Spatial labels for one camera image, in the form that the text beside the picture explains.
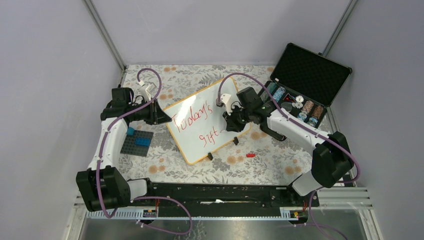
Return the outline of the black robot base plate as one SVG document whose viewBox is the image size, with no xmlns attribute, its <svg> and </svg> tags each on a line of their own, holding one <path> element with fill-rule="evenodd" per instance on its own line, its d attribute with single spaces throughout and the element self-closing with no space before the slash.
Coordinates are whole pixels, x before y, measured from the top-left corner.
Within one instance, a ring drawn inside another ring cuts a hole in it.
<svg viewBox="0 0 424 240">
<path fill-rule="evenodd" d="M 131 206 L 179 207 L 186 213 L 201 206 L 252 206 L 254 208 L 319 207 L 317 194 L 299 196 L 294 190 L 281 185 L 228 185 L 153 182 L 147 188 L 148 199 L 136 200 Z"/>
</svg>

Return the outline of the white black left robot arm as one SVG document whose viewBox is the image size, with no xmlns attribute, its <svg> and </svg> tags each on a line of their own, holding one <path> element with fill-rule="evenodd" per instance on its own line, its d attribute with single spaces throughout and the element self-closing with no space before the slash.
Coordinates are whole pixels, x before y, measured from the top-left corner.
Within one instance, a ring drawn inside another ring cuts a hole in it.
<svg viewBox="0 0 424 240">
<path fill-rule="evenodd" d="M 131 122 L 160 125 L 172 120 L 157 100 L 134 103 L 131 88 L 114 88 L 111 95 L 111 101 L 100 114 L 101 134 L 94 157 L 87 170 L 76 175 L 79 192 L 90 212 L 127 207 L 135 198 L 144 206 L 154 202 L 150 180 L 126 180 L 117 165 Z"/>
</svg>

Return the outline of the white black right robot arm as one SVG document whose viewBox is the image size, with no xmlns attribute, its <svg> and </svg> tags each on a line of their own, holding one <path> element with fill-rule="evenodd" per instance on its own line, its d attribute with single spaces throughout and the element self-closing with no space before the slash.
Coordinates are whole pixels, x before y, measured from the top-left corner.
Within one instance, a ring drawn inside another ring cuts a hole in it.
<svg viewBox="0 0 424 240">
<path fill-rule="evenodd" d="M 252 87 L 239 91 L 236 97 L 220 93 L 216 104 L 225 107 L 226 131 L 240 132 L 246 124 L 255 123 L 268 135 L 279 140 L 286 137 L 311 155 L 311 169 L 290 183 L 291 189 L 286 193 L 287 201 L 293 206 L 301 205 L 314 190 L 333 187 L 354 167 L 343 134 L 330 134 L 308 125 L 276 104 L 273 98 L 262 101 Z"/>
</svg>

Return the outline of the yellow framed whiteboard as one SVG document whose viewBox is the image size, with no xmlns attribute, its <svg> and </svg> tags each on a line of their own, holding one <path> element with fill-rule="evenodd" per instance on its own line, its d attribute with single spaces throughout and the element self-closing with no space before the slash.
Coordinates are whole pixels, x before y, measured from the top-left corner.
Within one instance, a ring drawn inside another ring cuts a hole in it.
<svg viewBox="0 0 424 240">
<path fill-rule="evenodd" d="M 171 117 L 167 128 L 189 165 L 232 143 L 252 127 L 247 123 L 241 132 L 226 131 L 226 108 L 216 105 L 220 85 L 219 80 L 164 108 Z"/>
</svg>

